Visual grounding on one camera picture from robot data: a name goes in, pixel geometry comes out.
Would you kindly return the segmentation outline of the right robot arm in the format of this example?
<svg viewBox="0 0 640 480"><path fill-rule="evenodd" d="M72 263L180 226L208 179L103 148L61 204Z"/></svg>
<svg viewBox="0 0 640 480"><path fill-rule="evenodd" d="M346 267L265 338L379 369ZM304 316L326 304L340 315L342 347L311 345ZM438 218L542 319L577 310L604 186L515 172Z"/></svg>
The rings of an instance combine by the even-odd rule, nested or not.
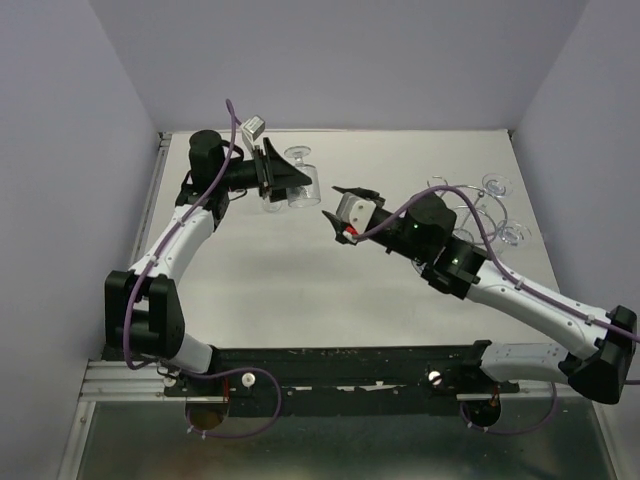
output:
<svg viewBox="0 0 640 480"><path fill-rule="evenodd" d="M467 389L535 380L565 384L601 404L618 403L639 342L636 313L573 300L506 266L489 242L476 246L455 236L457 216L442 191L462 193L448 185L431 187L389 212L377 192L343 188L336 211L324 215L337 242L370 240L418 265L435 290L493 308L550 338L545 345L485 347L481 357L460 367Z"/></svg>

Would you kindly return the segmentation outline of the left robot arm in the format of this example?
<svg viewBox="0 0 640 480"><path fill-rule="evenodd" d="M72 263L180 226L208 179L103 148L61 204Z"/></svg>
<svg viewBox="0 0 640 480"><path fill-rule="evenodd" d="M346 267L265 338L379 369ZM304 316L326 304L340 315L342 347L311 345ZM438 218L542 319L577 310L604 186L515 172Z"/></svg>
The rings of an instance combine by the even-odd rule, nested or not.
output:
<svg viewBox="0 0 640 480"><path fill-rule="evenodd" d="M105 280L105 333L107 345L121 348L127 363L135 354L147 362L164 360L188 371L188 384L209 395L220 387L222 372L213 347L186 331L179 281L219 227L230 193L255 189L274 203L316 186L318 179L302 161L285 160L269 139L242 148L214 130L191 135L188 159L168 226L136 263Z"/></svg>

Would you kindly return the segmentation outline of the chrome wine glass rack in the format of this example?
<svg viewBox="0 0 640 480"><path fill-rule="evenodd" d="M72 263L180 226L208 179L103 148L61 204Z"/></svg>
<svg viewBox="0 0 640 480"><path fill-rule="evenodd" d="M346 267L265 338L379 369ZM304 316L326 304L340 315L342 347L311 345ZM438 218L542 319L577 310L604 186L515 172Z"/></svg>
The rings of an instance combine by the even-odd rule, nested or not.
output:
<svg viewBox="0 0 640 480"><path fill-rule="evenodd" d="M474 202L476 200L477 194L476 188L479 186L471 184L450 184L444 177L441 176L433 176L431 180L427 181L428 187L440 185L452 185L454 188L461 191L470 200L470 203L475 207ZM453 235L458 239L467 241L475 246L485 249L486 245L478 227L479 223L482 225L482 227L483 224L480 216L478 215L476 207L475 210L480 220L479 223L475 220L471 208L465 203L464 200L461 199L459 195L445 190L439 190L436 192L436 194L445 201L445 203L451 210L456 213L456 222L453 230ZM495 256L497 258L500 258L500 254L504 250L504 245L500 241L499 237L497 236L495 239L491 240L487 236L486 231L485 236L487 237L487 240L489 241L491 248L495 253Z"/></svg>

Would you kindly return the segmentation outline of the short clear wine glass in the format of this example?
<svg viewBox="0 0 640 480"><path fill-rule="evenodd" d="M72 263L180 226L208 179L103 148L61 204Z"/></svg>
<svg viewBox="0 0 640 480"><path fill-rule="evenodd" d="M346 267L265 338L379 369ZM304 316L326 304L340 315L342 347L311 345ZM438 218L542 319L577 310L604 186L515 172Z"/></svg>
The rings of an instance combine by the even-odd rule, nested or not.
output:
<svg viewBox="0 0 640 480"><path fill-rule="evenodd" d="M282 208L282 196L279 193L265 195L262 199L262 210L266 213L276 213Z"/></svg>

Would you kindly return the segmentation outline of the tall wine glass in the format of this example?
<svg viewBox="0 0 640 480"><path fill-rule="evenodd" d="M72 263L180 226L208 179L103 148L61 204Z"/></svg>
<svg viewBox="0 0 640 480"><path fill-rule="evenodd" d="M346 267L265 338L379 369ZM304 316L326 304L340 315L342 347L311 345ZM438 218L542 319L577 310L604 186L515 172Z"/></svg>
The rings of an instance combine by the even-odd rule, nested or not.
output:
<svg viewBox="0 0 640 480"><path fill-rule="evenodd" d="M509 220L505 200L512 194L513 184L501 174L488 173L482 177L481 185L476 191L474 205L487 236L493 240Z"/></svg>

